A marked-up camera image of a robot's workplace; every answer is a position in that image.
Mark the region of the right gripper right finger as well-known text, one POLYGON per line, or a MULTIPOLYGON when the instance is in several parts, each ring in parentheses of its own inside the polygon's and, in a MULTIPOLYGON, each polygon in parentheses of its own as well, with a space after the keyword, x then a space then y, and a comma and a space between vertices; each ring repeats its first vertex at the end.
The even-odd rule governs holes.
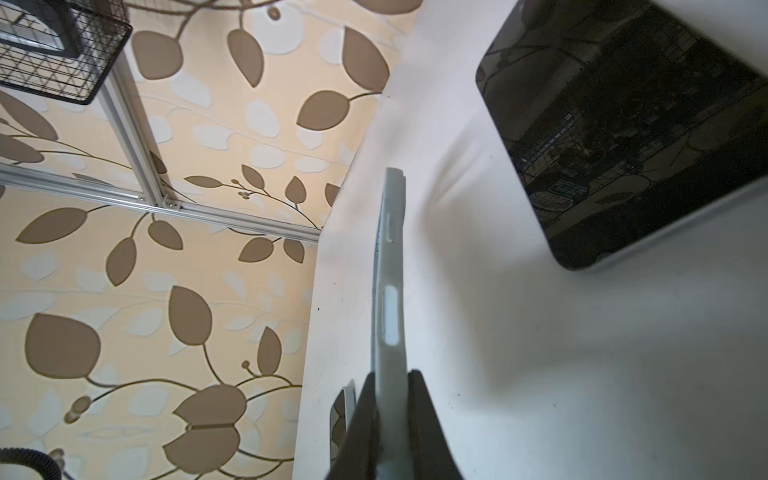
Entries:
POLYGON ((463 479, 419 370, 408 373, 408 427, 415 479, 463 479))

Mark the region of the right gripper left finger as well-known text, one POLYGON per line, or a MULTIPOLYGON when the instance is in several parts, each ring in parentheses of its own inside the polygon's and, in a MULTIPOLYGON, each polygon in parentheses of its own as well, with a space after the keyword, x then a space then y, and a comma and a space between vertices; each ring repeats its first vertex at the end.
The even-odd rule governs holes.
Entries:
POLYGON ((372 480, 378 455, 378 409, 374 372, 364 381, 358 403, 327 480, 372 480))

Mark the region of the grey phone case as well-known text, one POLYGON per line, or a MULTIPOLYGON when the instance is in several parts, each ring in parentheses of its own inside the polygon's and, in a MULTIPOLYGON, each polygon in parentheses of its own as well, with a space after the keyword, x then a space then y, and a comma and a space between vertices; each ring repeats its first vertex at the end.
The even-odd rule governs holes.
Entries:
POLYGON ((379 418, 378 479, 413 479, 408 426, 408 370, 403 314, 406 178, 385 172, 373 275, 372 367, 379 418))

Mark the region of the black phone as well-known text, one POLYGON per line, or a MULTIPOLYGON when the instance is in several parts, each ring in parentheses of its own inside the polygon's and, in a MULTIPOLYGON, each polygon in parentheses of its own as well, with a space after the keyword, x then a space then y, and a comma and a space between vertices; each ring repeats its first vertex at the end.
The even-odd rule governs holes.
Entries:
POLYGON ((520 1, 476 84, 578 271, 767 175, 767 75, 654 1, 520 1))
POLYGON ((343 386, 331 405, 329 416, 329 453, 333 464, 343 446, 348 426, 356 408, 355 384, 343 386))

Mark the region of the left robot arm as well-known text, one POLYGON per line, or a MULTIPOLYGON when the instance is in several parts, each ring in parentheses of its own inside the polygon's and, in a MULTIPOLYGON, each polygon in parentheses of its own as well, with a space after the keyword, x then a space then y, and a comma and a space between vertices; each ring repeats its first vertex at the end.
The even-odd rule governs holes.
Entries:
POLYGON ((2 448, 2 465, 13 465, 35 472, 42 480, 61 480, 63 471, 48 454, 26 448, 2 448))

